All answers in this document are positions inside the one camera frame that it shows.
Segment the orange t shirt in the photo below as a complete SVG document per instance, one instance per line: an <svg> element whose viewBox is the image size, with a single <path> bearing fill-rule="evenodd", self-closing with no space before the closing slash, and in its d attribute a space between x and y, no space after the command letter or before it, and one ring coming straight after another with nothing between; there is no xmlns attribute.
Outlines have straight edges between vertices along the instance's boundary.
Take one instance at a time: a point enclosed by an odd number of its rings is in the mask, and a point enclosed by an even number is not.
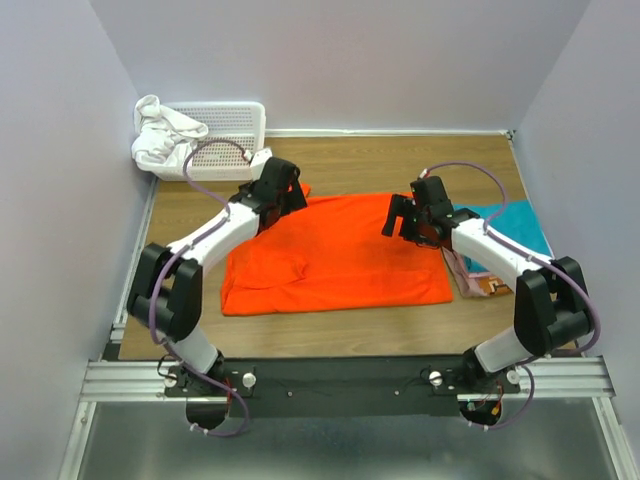
<svg viewBox="0 0 640 480"><path fill-rule="evenodd" d="M317 196L227 258L220 290L226 316L449 303L441 253L386 237L391 196Z"/></svg>

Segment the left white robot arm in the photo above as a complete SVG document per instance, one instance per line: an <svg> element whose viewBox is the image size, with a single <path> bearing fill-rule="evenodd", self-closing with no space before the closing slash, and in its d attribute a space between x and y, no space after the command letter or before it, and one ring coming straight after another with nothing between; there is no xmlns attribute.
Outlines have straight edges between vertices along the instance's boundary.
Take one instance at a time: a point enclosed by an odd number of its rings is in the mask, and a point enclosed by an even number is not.
<svg viewBox="0 0 640 480"><path fill-rule="evenodd" d="M216 198L222 210L211 220L167 246L151 243L142 250L126 302L201 395L224 386L224 357L199 326L206 275L236 247L307 206L294 163L264 149L251 159L250 171L237 193Z"/></svg>

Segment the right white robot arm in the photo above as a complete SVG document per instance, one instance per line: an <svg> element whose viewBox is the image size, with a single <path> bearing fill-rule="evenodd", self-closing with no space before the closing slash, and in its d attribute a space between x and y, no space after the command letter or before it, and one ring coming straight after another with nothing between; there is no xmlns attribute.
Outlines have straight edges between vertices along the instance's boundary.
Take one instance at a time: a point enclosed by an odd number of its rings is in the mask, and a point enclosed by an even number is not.
<svg viewBox="0 0 640 480"><path fill-rule="evenodd" d="M597 332L596 315L579 263L553 259L515 242L468 208L454 208L438 176L423 176L408 196L391 197L383 235L469 257L515 295L512 327L465 351L459 374L480 392L503 370L543 357Z"/></svg>

